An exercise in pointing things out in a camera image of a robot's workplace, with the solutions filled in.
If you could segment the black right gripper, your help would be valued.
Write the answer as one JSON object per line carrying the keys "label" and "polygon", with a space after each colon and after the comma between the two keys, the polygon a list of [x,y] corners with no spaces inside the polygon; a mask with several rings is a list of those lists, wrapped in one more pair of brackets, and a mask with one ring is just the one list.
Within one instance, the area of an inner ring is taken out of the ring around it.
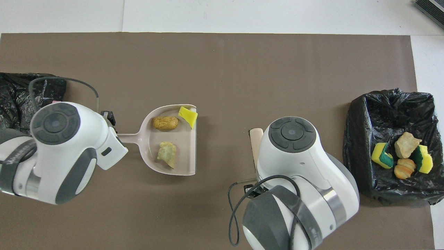
{"label": "black right gripper", "polygon": [[246,197],[258,197],[259,195],[265,193],[266,191],[267,191],[267,188],[265,188],[259,182],[254,183],[254,184],[244,185],[244,192],[245,192]]}

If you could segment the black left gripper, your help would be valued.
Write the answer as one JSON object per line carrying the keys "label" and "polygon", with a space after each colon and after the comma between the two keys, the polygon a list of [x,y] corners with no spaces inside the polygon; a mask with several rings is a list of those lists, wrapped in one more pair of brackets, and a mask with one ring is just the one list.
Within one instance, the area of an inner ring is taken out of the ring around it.
{"label": "black left gripper", "polygon": [[116,125],[116,120],[112,111],[102,111],[102,117],[109,127],[114,127]]}

